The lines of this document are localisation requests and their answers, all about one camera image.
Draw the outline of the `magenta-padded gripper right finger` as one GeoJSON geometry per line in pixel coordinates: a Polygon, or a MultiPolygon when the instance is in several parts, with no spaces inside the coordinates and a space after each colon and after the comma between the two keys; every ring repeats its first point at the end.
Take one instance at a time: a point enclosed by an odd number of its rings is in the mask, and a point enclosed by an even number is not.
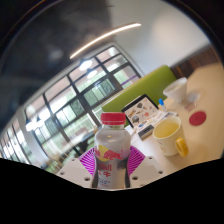
{"type": "Polygon", "coordinates": [[[164,170],[153,156],[145,156],[131,147],[127,161],[127,174],[131,188],[143,187],[164,176],[164,170]]]}

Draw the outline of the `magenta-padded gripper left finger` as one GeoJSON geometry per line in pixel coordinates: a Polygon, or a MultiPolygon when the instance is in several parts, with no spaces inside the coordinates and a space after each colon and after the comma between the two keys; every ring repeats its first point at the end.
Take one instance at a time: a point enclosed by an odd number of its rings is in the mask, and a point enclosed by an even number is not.
{"type": "Polygon", "coordinates": [[[84,188],[93,186],[96,171],[96,160],[94,149],[91,148],[79,158],[70,159],[57,173],[57,176],[64,178],[84,188]]]}

